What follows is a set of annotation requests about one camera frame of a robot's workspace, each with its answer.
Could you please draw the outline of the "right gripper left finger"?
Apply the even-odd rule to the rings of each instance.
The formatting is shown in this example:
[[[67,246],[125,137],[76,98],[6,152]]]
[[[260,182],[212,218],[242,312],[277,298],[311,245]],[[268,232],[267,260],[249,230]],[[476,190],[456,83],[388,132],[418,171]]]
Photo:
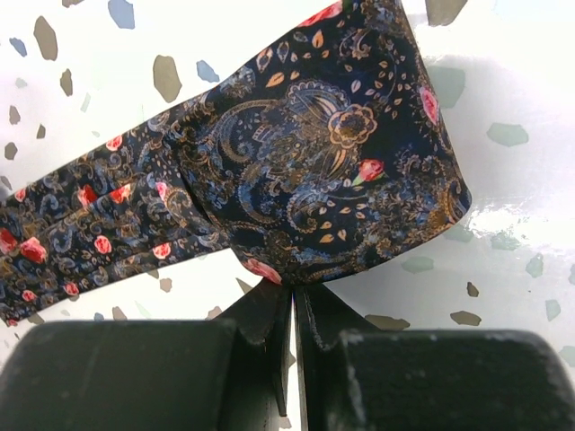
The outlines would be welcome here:
[[[1,374],[4,430],[276,430],[291,292],[262,282],[208,321],[62,321]]]

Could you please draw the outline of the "navy floral paisley tie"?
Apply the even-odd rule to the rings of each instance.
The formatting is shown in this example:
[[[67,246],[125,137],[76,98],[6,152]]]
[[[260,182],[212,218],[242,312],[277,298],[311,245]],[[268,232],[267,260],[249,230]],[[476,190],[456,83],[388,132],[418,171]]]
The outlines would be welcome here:
[[[339,1],[4,201],[1,318],[224,249],[277,285],[327,282],[471,203],[402,4]]]

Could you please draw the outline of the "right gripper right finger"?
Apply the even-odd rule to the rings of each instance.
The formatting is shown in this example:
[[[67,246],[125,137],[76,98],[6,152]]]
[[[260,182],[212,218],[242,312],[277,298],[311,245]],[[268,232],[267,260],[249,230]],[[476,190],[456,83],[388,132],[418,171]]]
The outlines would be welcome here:
[[[381,330],[327,287],[294,292],[305,430],[571,431],[561,360],[520,330]]]

